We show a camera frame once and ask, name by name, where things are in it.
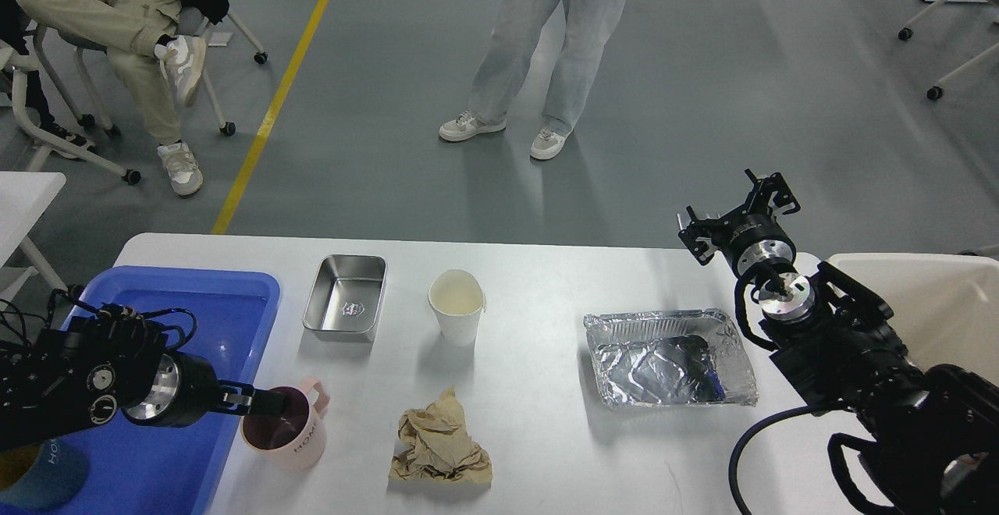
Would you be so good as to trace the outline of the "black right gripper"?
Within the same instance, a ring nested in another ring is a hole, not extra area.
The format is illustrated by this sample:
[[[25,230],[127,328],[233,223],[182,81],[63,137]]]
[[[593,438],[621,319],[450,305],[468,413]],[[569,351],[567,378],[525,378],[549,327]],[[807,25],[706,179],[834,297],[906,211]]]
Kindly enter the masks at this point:
[[[752,190],[746,196],[741,214],[699,218],[688,205],[685,207],[688,221],[684,222],[681,214],[677,216],[677,236],[700,266],[707,266],[720,252],[738,278],[745,277],[759,264],[788,270],[795,263],[796,247],[777,217],[795,214],[802,206],[780,172],[757,177],[752,170],[745,169],[745,175],[752,181]]]

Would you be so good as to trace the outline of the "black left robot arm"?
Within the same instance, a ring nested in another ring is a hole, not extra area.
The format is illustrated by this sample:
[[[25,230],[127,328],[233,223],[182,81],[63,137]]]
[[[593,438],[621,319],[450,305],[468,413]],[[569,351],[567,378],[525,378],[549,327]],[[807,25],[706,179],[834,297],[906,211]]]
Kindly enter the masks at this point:
[[[278,417],[290,399],[275,390],[220,379],[206,359],[183,348],[197,332],[165,325],[178,307],[142,312],[105,303],[94,307],[64,289],[82,310],[63,329],[45,326],[35,339],[3,342],[1,448],[11,451],[97,428],[121,414],[140,426],[183,428],[209,413]]]

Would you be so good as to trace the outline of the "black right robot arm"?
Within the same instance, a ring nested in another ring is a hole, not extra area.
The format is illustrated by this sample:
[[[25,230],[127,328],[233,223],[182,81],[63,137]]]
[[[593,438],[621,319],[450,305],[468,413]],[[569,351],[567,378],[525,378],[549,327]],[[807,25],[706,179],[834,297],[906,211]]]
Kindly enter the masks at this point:
[[[784,177],[747,170],[745,202],[714,218],[692,207],[678,236],[699,264],[722,254],[736,277],[736,323],[768,350],[802,407],[743,433],[728,462],[738,510],[742,452],[763,429],[792,417],[849,411],[870,439],[835,433],[827,454],[847,501],[862,514],[995,514],[998,505],[998,392],[953,364],[922,370],[889,326],[888,302],[822,261],[795,268],[795,244],[777,221],[800,205]]]

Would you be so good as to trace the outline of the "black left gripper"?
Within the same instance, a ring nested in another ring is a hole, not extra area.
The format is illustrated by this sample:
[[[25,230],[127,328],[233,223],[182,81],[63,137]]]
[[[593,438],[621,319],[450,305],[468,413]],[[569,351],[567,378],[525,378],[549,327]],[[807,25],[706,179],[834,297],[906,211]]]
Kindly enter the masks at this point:
[[[286,401],[281,392],[219,381],[203,357],[171,352],[161,355],[147,396],[123,414],[133,424],[182,428],[197,422],[216,404],[220,414],[278,417]]]

